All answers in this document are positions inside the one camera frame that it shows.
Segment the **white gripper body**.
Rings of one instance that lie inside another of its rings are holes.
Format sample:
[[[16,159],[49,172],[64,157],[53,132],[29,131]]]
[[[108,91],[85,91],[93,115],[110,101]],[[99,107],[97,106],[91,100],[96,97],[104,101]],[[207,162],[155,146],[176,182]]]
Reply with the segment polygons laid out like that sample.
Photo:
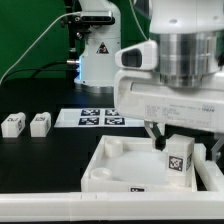
[[[197,88],[171,88],[153,72],[120,70],[114,105],[122,116],[224,133],[224,72],[204,78]]]

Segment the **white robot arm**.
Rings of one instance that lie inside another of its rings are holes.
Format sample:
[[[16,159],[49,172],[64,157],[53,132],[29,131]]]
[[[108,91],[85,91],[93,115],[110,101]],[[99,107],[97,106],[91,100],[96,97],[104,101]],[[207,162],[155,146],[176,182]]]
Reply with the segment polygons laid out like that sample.
[[[149,36],[121,48],[119,11],[81,0],[76,19],[91,34],[77,84],[112,88],[117,111],[143,120],[153,139],[160,124],[224,134],[224,0],[129,2],[149,18]]]

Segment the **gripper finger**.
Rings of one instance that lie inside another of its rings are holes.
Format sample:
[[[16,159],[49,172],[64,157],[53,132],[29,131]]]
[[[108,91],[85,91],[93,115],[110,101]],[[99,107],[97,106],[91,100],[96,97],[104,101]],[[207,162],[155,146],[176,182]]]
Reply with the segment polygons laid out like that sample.
[[[221,148],[224,145],[224,135],[214,135],[214,139],[216,140],[216,143],[211,149],[211,154],[212,154],[212,160],[217,162],[218,159],[221,157]]]
[[[144,122],[145,130],[152,140],[154,149],[163,150],[165,148],[165,124],[152,121]]]

